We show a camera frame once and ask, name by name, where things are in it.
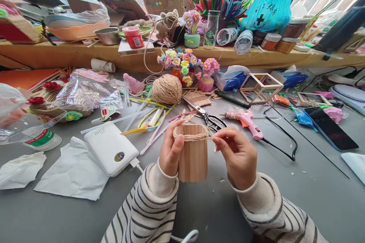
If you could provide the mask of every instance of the red flower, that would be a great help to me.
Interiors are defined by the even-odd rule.
[[[43,87],[47,89],[60,89],[61,85],[56,82],[46,82]]]
[[[180,71],[175,69],[175,70],[172,71],[172,74],[173,74],[173,76],[176,76],[177,78],[180,78]]]
[[[43,99],[43,97],[34,97],[34,98],[30,98],[28,100],[27,104],[42,104],[45,103],[46,101]]]

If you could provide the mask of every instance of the gray table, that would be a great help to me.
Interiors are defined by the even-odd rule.
[[[178,109],[187,109],[185,103]],[[262,112],[263,106],[253,106],[252,111]],[[238,109],[224,100],[214,101],[206,111],[218,115],[226,110]],[[284,196],[304,209],[315,221],[322,234],[332,243],[365,242],[362,230],[365,208],[365,186],[352,173],[336,151],[321,135],[294,122],[290,111],[276,107],[282,115],[288,114],[278,123],[298,142],[297,161],[290,161],[280,151],[266,143],[251,142],[258,150],[258,171],[272,177]],[[133,113],[134,108],[123,110]],[[351,112],[341,127],[360,147],[364,147],[365,121]],[[174,111],[171,118],[178,114]],[[140,176],[137,169],[128,167],[120,175],[110,178],[100,199],[96,202],[33,191],[42,175],[60,156],[60,147],[66,145],[72,136],[83,139],[80,131],[91,126],[91,120],[99,116],[96,111],[80,121],[57,124],[52,130],[62,136],[62,143],[46,152],[47,160],[35,181],[24,189],[0,191],[0,242],[54,242],[99,243],[111,219],[131,187]],[[290,152],[292,141],[265,119],[256,119],[256,124],[265,138],[281,149]],[[116,125],[123,130],[128,122]],[[240,128],[236,121],[227,121],[228,126]],[[251,139],[249,131],[244,134]],[[127,135],[138,150],[145,147],[152,132]],[[162,138],[139,159],[146,167],[156,161]],[[34,151],[20,144],[0,147],[0,165],[11,159]],[[320,152],[327,155],[350,178],[337,170]],[[198,242],[250,242],[252,231],[242,216],[236,195],[227,181],[226,168],[220,152],[214,152],[212,141],[208,141],[208,177],[201,183],[181,183],[173,234],[184,237],[190,230],[198,229]]]

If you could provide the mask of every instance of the sweater sleeve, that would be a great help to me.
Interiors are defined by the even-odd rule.
[[[244,191],[230,183],[255,233],[281,243],[327,242],[308,214],[284,198],[270,177],[257,173],[254,184]]]
[[[169,242],[179,180],[160,165],[146,167],[108,226],[102,243]]]

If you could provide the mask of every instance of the orange bowl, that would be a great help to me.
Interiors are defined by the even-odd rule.
[[[69,27],[69,28],[48,28],[47,30],[53,35],[65,40],[65,41],[77,41],[84,40],[87,37],[94,37],[95,30],[101,28],[107,28],[110,26],[108,22],[99,22],[96,24],[86,24],[81,27]]]

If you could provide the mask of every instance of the hand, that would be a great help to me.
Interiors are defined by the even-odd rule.
[[[168,176],[176,176],[178,172],[180,153],[184,146],[184,136],[179,135],[176,140],[173,137],[175,127],[184,123],[184,120],[173,122],[165,132],[160,151],[159,164],[161,170]]]
[[[256,179],[257,150],[234,127],[223,128],[212,137],[225,159],[228,176],[238,190],[247,190]]]

